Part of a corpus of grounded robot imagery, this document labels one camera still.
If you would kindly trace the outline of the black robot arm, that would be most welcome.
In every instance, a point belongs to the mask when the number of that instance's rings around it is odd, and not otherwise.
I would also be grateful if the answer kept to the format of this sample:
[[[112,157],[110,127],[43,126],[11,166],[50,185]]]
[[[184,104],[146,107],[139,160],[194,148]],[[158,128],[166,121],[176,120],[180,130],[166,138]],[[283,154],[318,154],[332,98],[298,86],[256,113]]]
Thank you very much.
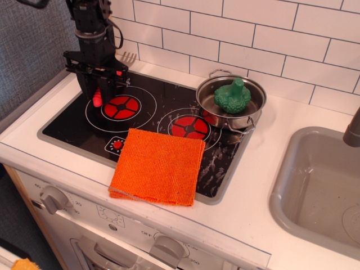
[[[128,67],[116,57],[123,46],[115,44],[114,29],[120,28],[111,21],[110,1],[67,1],[71,18],[75,21],[75,35],[79,51],[66,51],[66,69],[75,73],[82,93],[95,107],[108,104],[118,87],[129,85]]]

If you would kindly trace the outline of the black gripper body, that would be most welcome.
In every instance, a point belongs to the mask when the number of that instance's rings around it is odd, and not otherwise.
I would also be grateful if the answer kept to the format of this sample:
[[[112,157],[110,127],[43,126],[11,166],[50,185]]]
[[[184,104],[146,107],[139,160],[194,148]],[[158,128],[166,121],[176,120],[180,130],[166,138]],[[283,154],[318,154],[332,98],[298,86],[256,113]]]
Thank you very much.
[[[106,68],[106,63],[116,58],[110,31],[111,29],[102,29],[86,33],[76,30],[75,36],[78,38],[80,50],[63,53],[67,71],[91,74],[98,79],[100,74],[96,69]]]

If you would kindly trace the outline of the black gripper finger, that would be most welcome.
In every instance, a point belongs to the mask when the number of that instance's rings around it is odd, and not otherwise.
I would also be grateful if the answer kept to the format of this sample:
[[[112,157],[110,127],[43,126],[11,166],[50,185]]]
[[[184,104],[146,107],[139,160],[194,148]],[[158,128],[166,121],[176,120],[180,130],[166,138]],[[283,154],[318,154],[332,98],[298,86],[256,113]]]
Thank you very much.
[[[76,72],[76,77],[85,98],[91,100],[98,88],[97,80],[91,74]]]
[[[100,77],[98,80],[98,86],[100,88],[103,104],[108,104],[110,100],[114,98],[119,82],[121,82],[119,77]]]

